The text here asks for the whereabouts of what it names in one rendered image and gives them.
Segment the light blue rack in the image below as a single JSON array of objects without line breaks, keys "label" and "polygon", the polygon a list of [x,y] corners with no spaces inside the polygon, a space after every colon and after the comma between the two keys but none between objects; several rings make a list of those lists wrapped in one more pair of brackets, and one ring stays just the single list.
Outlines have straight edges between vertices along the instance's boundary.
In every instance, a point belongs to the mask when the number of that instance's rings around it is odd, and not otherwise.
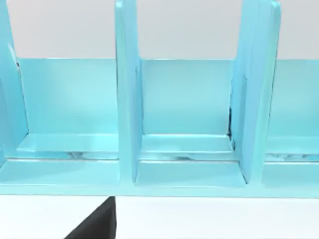
[{"label": "light blue rack", "polygon": [[0,195],[319,198],[319,59],[279,59],[281,0],[243,0],[233,59],[24,58],[0,0]]}]

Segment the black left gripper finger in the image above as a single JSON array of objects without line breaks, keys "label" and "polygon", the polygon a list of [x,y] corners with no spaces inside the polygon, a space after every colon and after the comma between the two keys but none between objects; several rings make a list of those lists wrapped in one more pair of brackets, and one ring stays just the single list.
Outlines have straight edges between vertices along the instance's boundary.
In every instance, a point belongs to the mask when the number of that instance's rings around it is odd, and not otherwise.
[{"label": "black left gripper finger", "polygon": [[115,197],[108,197],[64,239],[116,239]]}]

